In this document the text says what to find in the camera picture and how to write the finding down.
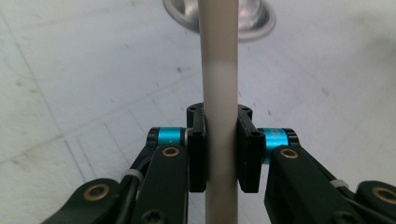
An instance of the blue ring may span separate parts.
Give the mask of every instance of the blue ring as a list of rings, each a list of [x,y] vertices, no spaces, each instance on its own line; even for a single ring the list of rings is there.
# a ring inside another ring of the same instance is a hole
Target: blue ring
[[[181,128],[160,128],[158,145],[180,145]]]
[[[269,164],[271,153],[276,147],[288,146],[289,139],[283,129],[263,129],[265,134],[265,160],[263,164]]]

